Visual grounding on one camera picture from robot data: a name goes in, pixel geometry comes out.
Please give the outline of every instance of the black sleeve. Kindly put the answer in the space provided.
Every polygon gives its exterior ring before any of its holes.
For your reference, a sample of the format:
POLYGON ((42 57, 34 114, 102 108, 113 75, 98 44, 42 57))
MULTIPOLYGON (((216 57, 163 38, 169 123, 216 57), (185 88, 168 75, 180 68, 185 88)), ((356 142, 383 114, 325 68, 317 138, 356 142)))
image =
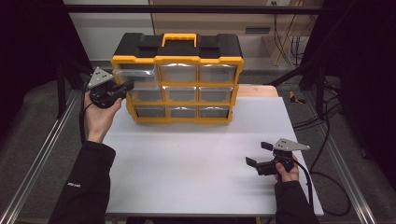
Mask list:
POLYGON ((85 142, 49 219, 49 223, 105 223, 113 148, 85 142))
POLYGON ((314 210, 305 198, 300 182, 275 184, 276 224, 319 223, 314 210))

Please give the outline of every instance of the black curtain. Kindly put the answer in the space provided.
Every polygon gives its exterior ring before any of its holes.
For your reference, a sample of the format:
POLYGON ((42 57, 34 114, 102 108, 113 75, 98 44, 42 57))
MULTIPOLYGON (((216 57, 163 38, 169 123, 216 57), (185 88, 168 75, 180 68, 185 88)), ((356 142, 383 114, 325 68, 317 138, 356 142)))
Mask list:
MULTIPOLYGON (((346 6, 344 3, 325 2, 346 6)), ((395 11, 393 0, 355 1, 328 42, 327 50, 319 56, 325 76, 341 80, 340 100, 366 157, 376 160, 396 189, 396 146, 392 143, 396 137, 395 11)), ((318 19, 305 51, 306 60, 314 55, 337 20, 318 19)))
POLYGON ((21 108, 30 89, 56 79, 61 62, 74 89, 82 85, 80 71, 68 66, 74 61, 92 68, 70 16, 48 11, 44 4, 62 0, 2 0, 0 3, 0 138, 21 108))

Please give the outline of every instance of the white tabletop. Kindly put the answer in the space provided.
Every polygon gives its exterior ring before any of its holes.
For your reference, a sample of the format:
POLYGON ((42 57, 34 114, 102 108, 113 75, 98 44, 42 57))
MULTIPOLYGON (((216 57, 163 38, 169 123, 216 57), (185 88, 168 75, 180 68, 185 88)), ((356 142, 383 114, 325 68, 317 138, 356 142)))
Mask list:
MULTIPOLYGON (((296 141, 280 97, 238 97, 229 124, 135 123, 123 108, 105 144, 117 151, 108 214, 161 217, 256 217, 276 212, 273 176, 245 157, 273 159, 261 142, 296 141)), ((298 161, 305 166, 300 151, 298 161)), ((300 182, 307 195, 306 179, 300 182)), ((317 215, 323 215, 314 189, 317 215)))

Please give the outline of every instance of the yellow storage organizer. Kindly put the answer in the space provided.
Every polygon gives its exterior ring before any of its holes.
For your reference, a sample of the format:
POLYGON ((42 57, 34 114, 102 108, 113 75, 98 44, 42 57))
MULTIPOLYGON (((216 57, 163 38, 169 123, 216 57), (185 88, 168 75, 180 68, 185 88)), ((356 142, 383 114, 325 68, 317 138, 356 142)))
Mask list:
POLYGON ((118 83, 134 81, 126 104, 136 122, 233 118, 244 66, 237 35, 127 33, 111 63, 118 83))

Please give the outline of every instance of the wall outlet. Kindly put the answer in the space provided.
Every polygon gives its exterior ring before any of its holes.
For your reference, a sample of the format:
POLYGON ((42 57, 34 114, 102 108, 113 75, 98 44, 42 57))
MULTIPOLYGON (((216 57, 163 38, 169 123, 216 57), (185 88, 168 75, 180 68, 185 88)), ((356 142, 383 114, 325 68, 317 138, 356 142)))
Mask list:
POLYGON ((290 4, 290 0, 268 0, 268 7, 288 7, 290 4))

